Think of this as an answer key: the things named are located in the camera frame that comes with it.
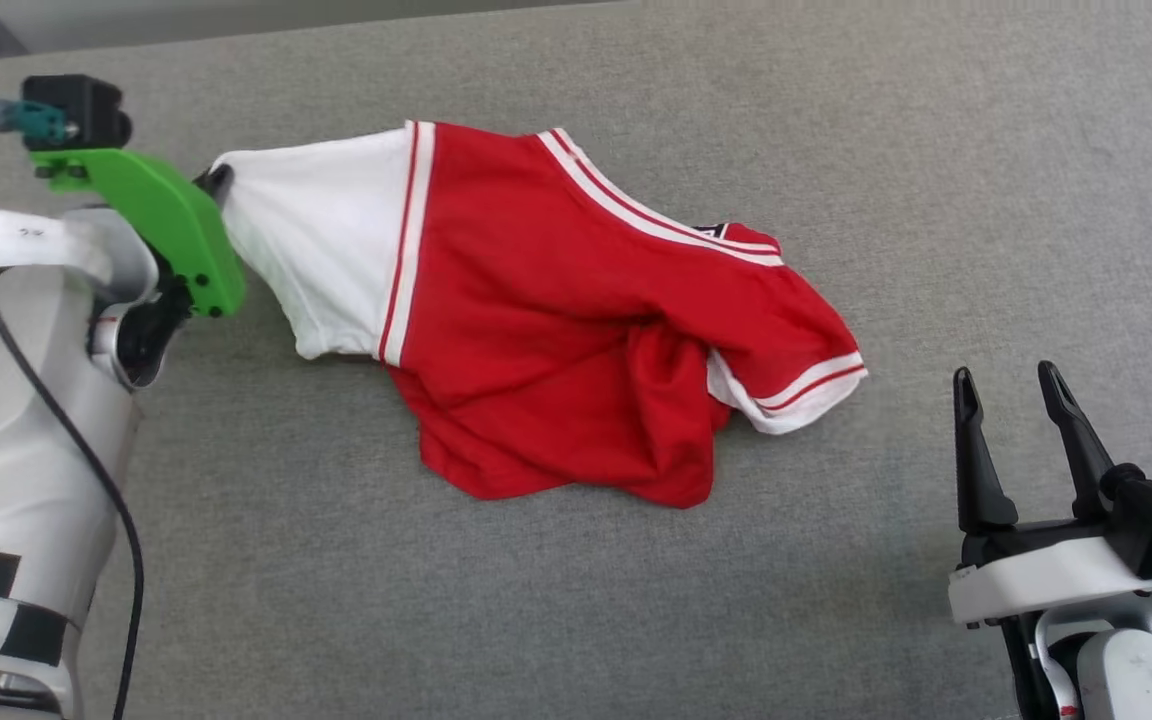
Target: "red jersey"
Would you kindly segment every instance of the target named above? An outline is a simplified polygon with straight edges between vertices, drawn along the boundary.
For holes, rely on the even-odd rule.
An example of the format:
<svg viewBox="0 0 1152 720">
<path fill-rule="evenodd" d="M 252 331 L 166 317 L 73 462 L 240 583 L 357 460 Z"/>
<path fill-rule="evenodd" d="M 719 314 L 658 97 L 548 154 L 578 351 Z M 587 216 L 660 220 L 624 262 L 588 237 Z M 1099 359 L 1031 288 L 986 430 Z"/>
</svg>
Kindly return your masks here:
<svg viewBox="0 0 1152 720">
<path fill-rule="evenodd" d="M 408 123 L 220 162 L 297 350 L 388 364 L 422 460 L 472 497 L 581 482 L 688 507 L 732 407 L 783 433 L 865 374 L 775 240 L 645 209 L 561 129 Z"/>
</svg>

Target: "gray table surface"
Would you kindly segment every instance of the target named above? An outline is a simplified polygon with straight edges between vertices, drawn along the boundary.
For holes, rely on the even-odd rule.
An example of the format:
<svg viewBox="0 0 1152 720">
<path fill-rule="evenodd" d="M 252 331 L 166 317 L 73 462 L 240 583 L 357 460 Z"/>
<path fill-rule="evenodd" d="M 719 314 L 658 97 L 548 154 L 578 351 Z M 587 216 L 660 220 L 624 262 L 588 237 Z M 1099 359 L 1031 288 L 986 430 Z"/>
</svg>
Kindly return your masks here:
<svg viewBox="0 0 1152 720">
<path fill-rule="evenodd" d="M 803 432 L 733 424 L 694 510 L 477 502 L 378 366 L 298 359 L 253 283 L 143 397 L 129 717 L 1015 717 L 1000 634 L 948 617 L 952 370 L 1023 516 L 1071 497 L 1043 357 L 1152 473 L 1152 3 L 643 0 L 0 61 L 0 94 L 29 73 L 118 83 L 134 146 L 188 172 L 404 118 L 566 127 L 654 209 L 776 234 L 873 373 Z M 0 206 L 61 206 L 8 141 Z M 92 717 L 129 585 L 119 546 Z"/>
</svg>

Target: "teal connector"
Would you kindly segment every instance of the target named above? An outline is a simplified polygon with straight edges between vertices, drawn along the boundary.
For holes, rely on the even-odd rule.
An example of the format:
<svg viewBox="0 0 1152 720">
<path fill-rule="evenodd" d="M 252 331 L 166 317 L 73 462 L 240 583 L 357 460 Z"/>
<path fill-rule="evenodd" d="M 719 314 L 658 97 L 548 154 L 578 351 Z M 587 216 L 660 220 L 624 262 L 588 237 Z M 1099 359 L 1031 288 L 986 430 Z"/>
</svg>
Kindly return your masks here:
<svg viewBox="0 0 1152 720">
<path fill-rule="evenodd" d="M 68 137 L 65 128 L 65 113 L 41 103 L 15 103 L 12 112 L 12 123 L 20 135 L 32 141 L 46 141 L 60 145 Z"/>
<path fill-rule="evenodd" d="M 20 100 L 0 100 L 0 132 L 20 132 L 31 141 L 52 145 L 60 145 L 73 135 L 60 108 Z"/>
</svg>

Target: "wire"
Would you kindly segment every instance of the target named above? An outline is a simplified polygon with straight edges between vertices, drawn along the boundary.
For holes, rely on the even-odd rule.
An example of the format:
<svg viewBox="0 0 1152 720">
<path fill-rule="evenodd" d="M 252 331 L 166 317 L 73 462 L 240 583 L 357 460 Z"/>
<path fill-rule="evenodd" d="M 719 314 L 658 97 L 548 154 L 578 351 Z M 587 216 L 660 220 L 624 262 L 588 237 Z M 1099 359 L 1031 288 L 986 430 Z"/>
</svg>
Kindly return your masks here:
<svg viewBox="0 0 1152 720">
<path fill-rule="evenodd" d="M 118 696 L 114 700 L 114 720 L 122 720 L 124 707 L 127 707 L 128 689 L 131 688 L 132 683 L 136 638 L 141 634 L 141 609 L 145 602 L 145 559 L 141 554 L 141 537 L 136 533 L 136 523 L 132 523 L 132 511 L 128 510 L 127 502 L 123 501 L 123 493 L 119 492 L 114 478 L 109 477 L 109 471 L 105 469 L 105 464 L 96 455 L 96 450 L 92 450 L 91 445 L 88 445 L 86 438 L 83 438 L 82 432 L 69 419 L 69 415 L 65 412 L 65 408 L 60 406 L 55 396 L 51 395 L 51 391 L 47 389 L 41 378 L 29 365 L 29 359 L 20 350 L 20 346 L 15 342 L 12 331 L 3 321 L 3 313 L 0 313 L 0 338 L 3 340 L 3 347 L 6 347 L 6 350 L 8 350 L 8 354 L 12 355 L 15 364 L 20 367 L 20 373 L 33 386 L 35 392 L 38 393 L 38 397 L 47 407 L 47 410 L 51 410 L 51 414 L 55 415 L 61 427 L 65 429 L 65 432 L 69 433 L 74 445 L 78 446 L 78 452 L 82 452 L 83 457 L 91 465 L 92 473 L 96 475 L 97 480 L 100 480 L 101 487 L 105 488 L 105 495 L 109 497 L 109 502 L 114 505 L 114 510 L 118 511 L 119 518 L 123 521 L 123 529 L 127 530 L 127 544 L 132 552 L 132 614 L 127 621 L 127 647 L 123 651 L 123 669 L 122 674 L 119 675 Z"/>
</svg>

